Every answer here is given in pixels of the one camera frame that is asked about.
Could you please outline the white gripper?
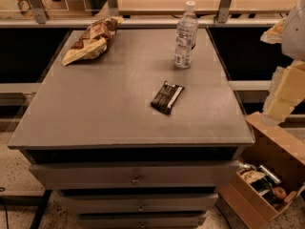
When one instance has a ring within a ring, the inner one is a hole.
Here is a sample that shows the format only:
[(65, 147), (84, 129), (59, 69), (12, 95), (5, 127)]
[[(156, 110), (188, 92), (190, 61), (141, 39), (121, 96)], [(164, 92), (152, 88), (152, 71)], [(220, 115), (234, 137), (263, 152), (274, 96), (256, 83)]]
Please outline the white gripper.
[(305, 0), (299, 0), (286, 19), (264, 31), (260, 40), (268, 44), (282, 42), (282, 52), (294, 60), (286, 69), (276, 68), (263, 106), (261, 121), (275, 126), (305, 99)]

